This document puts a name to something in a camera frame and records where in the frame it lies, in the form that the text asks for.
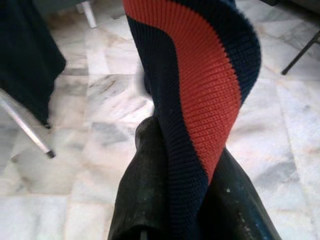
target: red stripe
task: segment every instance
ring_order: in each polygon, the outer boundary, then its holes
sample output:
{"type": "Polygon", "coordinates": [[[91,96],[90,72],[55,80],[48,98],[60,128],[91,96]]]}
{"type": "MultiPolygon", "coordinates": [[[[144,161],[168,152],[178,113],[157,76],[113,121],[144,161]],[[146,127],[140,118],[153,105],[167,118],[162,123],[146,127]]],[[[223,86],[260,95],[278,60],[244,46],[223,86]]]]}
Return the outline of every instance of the red stripe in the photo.
{"type": "Polygon", "coordinates": [[[241,106],[230,59],[215,30],[195,11],[168,0],[124,0],[128,16],[172,39],[187,132],[209,183],[241,106]]]}

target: floor tile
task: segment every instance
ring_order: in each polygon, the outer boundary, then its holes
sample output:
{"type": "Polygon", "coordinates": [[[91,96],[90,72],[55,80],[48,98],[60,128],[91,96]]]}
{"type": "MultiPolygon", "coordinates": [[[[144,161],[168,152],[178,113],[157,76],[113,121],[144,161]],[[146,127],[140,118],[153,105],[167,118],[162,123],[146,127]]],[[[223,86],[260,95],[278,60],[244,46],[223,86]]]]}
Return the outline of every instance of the floor tile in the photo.
{"type": "Polygon", "coordinates": [[[103,240],[105,224],[112,211],[109,205],[72,203],[68,211],[65,239],[103,240]]]}
{"type": "Polygon", "coordinates": [[[122,175],[122,171],[112,167],[87,166],[76,177],[71,200],[80,203],[113,205],[122,175]]]}
{"type": "Polygon", "coordinates": [[[65,196],[0,197],[0,233],[6,240],[64,239],[65,196]]]}

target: striped sock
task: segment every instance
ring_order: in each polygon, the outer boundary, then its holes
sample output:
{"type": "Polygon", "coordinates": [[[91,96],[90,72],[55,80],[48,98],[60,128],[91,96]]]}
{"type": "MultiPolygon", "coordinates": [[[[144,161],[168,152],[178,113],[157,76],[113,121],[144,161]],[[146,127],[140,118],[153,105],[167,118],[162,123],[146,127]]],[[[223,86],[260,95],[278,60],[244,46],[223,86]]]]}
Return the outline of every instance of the striped sock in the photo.
{"type": "Polygon", "coordinates": [[[231,127],[257,79],[259,42],[233,0],[123,3],[167,149],[171,238],[192,239],[231,127]]]}

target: fabric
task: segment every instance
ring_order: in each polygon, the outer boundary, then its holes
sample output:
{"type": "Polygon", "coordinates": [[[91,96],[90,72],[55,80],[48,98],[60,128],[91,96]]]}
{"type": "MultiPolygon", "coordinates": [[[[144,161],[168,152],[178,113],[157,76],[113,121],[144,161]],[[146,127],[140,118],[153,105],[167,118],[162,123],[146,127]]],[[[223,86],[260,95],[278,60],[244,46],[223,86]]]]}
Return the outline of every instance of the fabric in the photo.
{"type": "Polygon", "coordinates": [[[259,73],[257,36],[233,0],[124,0],[168,156],[171,239],[197,214],[259,73]]]}
{"type": "MultiPolygon", "coordinates": [[[[119,184],[108,240],[171,239],[168,158],[157,117],[138,126],[135,143],[136,154],[119,184]]],[[[219,158],[196,222],[198,230],[189,237],[193,240],[281,239],[253,184],[227,149],[219,158]]]]}
{"type": "Polygon", "coordinates": [[[48,125],[49,100],[66,60],[31,0],[0,8],[0,87],[48,125]]]}

